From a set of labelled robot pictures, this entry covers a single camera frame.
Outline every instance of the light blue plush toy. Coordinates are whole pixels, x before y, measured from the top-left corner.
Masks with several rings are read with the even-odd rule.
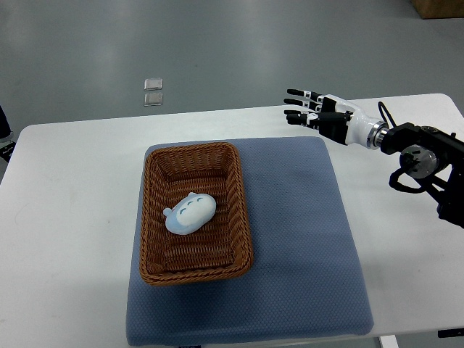
[[[177,205],[165,208],[166,228],[169,232],[185,236],[197,231],[210,221],[216,212],[216,201],[209,194],[191,192]]]

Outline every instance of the robotic hand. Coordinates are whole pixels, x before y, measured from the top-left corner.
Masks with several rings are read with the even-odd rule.
[[[310,111],[285,110],[287,122],[319,130],[319,134],[343,145],[360,144],[368,149],[378,149],[385,154],[400,152],[400,169],[390,176],[389,185],[398,191],[418,194],[427,192],[437,202],[437,212],[444,219],[464,228],[462,200],[464,194],[464,143],[456,134],[448,135],[433,127],[419,127],[412,123],[397,126],[382,102],[378,108],[382,118],[367,116],[357,105],[337,96],[289,89],[291,95],[309,100],[284,99],[292,105]],[[392,124],[389,128],[384,110]],[[436,174],[452,166],[448,181]],[[420,188],[405,186],[399,177],[407,174]]]
[[[376,138],[380,130],[387,128],[386,122],[367,116],[360,107],[337,96],[325,96],[315,92],[287,90],[289,94],[309,98],[309,101],[284,99],[287,104],[308,108],[309,112],[285,110],[291,125],[305,125],[318,129],[320,135],[339,144],[359,144],[368,149],[377,149]]]

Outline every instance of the blue cushion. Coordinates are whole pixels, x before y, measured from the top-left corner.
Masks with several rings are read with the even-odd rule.
[[[323,141],[228,142],[240,153],[254,264],[242,277],[225,281],[144,283],[138,272],[140,194],[128,343],[180,346],[369,333],[373,318],[363,273]],[[152,146],[146,156],[175,145]]]

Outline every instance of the wicker basket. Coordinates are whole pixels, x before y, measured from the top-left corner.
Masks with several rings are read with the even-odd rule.
[[[187,236],[165,227],[166,207],[189,192],[216,200],[210,222]],[[230,143],[176,146],[145,161],[140,274],[151,285],[175,285],[241,276],[253,262],[239,152]]]

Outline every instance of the cable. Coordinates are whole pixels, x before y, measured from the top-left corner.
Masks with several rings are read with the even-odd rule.
[[[400,192],[406,192],[409,194],[421,194],[426,191],[426,188],[421,186],[419,188],[415,187],[409,187],[406,185],[403,185],[402,183],[399,182],[399,177],[403,174],[406,173],[406,169],[400,168],[398,170],[395,170],[391,175],[390,175],[390,180],[389,180],[389,185],[392,189],[395,189]]]
[[[397,124],[395,123],[395,121],[393,120],[393,117],[392,117],[392,114],[390,114],[389,110],[386,108],[385,104],[383,102],[379,102],[378,103],[378,111],[380,112],[380,115],[382,116],[382,118],[384,119],[384,121],[386,123],[388,123],[388,121],[386,120],[386,117],[385,117],[385,114],[384,114],[384,111],[386,113],[386,116],[389,118],[390,120],[390,123],[391,123],[391,126],[392,127],[396,127]]]

